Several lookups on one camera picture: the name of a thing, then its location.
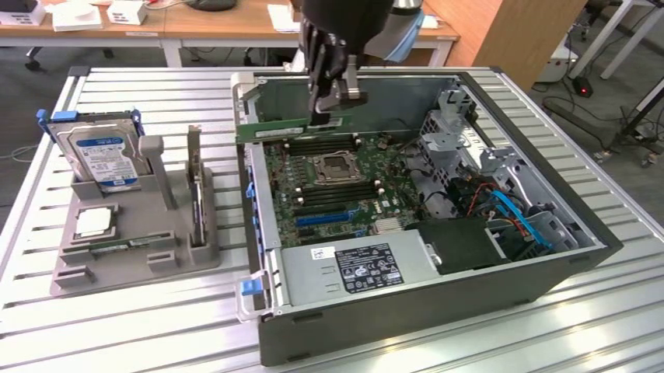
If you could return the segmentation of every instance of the white box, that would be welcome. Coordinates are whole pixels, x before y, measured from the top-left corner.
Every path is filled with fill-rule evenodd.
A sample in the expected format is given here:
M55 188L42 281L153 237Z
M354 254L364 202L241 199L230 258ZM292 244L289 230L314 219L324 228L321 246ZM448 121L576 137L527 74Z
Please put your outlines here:
M141 25L147 16L143 2L134 0L115 0L106 11L111 23Z
M102 22L101 10L97 6L89 5L91 10L83 15L74 15L67 11L54 12L54 31L82 31L82 30L98 30L105 28Z
M44 20L46 9L42 3L38 3L30 13L0 12L0 25L8 26L39 26Z

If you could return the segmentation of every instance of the label sticker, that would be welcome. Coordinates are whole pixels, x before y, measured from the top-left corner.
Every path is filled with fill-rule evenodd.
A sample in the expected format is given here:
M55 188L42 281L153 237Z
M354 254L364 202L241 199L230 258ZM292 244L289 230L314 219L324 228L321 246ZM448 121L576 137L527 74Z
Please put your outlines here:
M117 187L138 181L133 160L123 155L123 138L93 138L76 141L76 145L99 184Z
M127 31L125 33L129 37L158 37L158 33L146 33L146 32L139 32L139 31Z
M305 132L302 127L284 128L281 130L257 131L257 138L274 138L276 136L290 136Z
M316 249L312 249L313 260L329 259L333 257L334 257L334 246L317 247Z
M404 284L388 243L337 251L336 256L344 287L349 293Z

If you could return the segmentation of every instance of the table leg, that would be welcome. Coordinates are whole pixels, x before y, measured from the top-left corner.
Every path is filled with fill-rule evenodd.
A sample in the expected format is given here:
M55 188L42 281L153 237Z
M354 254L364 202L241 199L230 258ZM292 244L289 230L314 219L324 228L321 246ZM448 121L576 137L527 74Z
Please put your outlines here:
M658 21L660 20L662 15L664 15L664 8L658 9L651 14L651 16L648 17L648 19L643 23L643 25L639 27L639 30L636 31L636 33L634 34L634 36L630 38L630 41L627 42L627 44L624 45L623 49L620 50L620 53L614 57L614 61L611 62L611 64L607 66L607 69L602 73L600 76L602 76L603 79L608 79L611 77L611 75L614 74L614 72L619 68L620 64L626 60L627 56L630 55L630 53L632 53L632 50L636 48L639 42L642 41L642 39L648 34L648 31L658 24Z
M452 50L452 48L453 42L451 40L445 40L439 43L429 60L431 68L440 68L441 66L445 66L445 61L448 60L449 51Z
M569 72L569 77L576 78L579 74L581 74L581 71L586 69L588 62L591 62L592 58L595 57L598 51L602 48L602 45L610 38L611 33L619 26L620 21L624 18L624 15L630 11L634 5L634 0L624 0L623 5L619 7L616 10L615 15L611 17L608 24L604 26L604 29L602 29L600 34L598 35L598 38L591 44L591 47L588 47L588 50L583 54L581 58L577 61L577 64L573 66L572 71Z
M162 49L165 50L166 56L166 66L170 68L182 68L183 61L179 56L179 48L183 43L179 39L163 39L162 40Z

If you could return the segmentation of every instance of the aluminum slat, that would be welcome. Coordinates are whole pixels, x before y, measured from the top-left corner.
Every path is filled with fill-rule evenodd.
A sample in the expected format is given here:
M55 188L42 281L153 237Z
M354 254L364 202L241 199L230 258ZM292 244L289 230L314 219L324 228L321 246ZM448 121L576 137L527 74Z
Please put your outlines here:
M189 101L127 101L119 103L80 103L76 108L80 113L101 113L138 109L142 113L175 110L230 109L231 99L198 99Z
M93 72L87 76L89 82L163 82L166 80L230 80L230 71L163 71L163 72Z

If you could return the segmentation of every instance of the cpu socket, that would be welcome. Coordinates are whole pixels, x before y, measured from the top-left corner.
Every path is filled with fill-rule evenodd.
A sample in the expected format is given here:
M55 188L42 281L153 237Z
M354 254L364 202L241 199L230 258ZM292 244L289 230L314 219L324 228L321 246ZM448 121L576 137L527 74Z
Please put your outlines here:
M357 158L349 151L313 157L312 162L316 167L317 184L356 183L365 179L360 173Z

